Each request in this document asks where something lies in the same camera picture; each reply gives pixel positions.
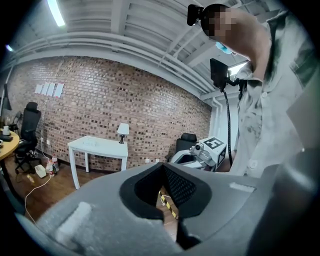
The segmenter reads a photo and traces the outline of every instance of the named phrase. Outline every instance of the yellow and black tape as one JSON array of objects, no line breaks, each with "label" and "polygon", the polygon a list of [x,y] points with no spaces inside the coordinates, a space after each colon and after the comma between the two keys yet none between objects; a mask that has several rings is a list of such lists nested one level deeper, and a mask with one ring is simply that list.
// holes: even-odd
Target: yellow and black tape
[{"label": "yellow and black tape", "polygon": [[173,215],[173,217],[178,220],[179,216],[176,215],[176,213],[174,212],[174,210],[171,208],[170,204],[168,203],[168,201],[166,200],[166,198],[164,197],[164,195],[159,191],[159,195],[162,199],[162,201],[165,203],[166,207],[169,209],[169,211],[171,212],[171,214]]}]

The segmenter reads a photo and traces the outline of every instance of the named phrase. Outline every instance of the cup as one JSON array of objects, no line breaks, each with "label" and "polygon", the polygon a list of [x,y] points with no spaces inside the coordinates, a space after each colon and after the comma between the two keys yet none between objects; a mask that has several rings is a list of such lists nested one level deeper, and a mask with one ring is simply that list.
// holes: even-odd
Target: cup
[{"label": "cup", "polygon": [[6,125],[3,127],[2,134],[7,136],[10,135],[9,126]]}]

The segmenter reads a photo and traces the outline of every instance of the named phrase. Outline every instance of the white paper on wall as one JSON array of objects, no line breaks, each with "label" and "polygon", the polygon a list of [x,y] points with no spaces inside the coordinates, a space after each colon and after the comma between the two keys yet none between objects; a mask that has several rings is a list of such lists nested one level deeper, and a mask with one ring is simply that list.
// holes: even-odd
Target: white paper on wall
[{"label": "white paper on wall", "polygon": [[64,85],[65,85],[64,83],[57,84],[53,97],[60,98]]},{"label": "white paper on wall", "polygon": [[48,91],[48,88],[49,88],[49,83],[46,82],[42,88],[42,91],[41,91],[41,94],[42,95],[46,95],[47,94],[47,91]]},{"label": "white paper on wall", "polygon": [[40,94],[41,90],[42,90],[42,84],[37,84],[36,87],[35,87],[34,93],[35,94]]},{"label": "white paper on wall", "polygon": [[49,88],[48,88],[48,91],[46,92],[46,95],[47,95],[47,96],[52,97],[52,95],[54,94],[55,85],[56,85],[56,84],[55,84],[54,82],[51,82],[51,83],[50,83]]}]

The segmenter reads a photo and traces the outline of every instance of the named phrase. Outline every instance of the shirt button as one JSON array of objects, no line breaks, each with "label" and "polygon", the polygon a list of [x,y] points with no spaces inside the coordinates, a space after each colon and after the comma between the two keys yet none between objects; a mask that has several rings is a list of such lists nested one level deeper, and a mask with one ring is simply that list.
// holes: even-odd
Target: shirt button
[{"label": "shirt button", "polygon": [[249,161],[249,167],[250,169],[255,169],[258,165],[258,161],[257,160],[250,160]]}]

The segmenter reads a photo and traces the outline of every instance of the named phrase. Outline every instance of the light-colored shirt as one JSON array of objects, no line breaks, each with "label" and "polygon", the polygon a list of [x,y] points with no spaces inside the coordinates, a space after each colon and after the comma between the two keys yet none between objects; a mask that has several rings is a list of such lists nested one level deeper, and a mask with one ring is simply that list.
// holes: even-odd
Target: light-colored shirt
[{"label": "light-colored shirt", "polygon": [[310,83],[320,81],[316,52],[303,26],[288,11],[267,21],[271,40],[266,75],[253,76],[249,62],[237,74],[247,80],[238,104],[236,156],[229,174],[260,178],[303,145],[286,111]]}]

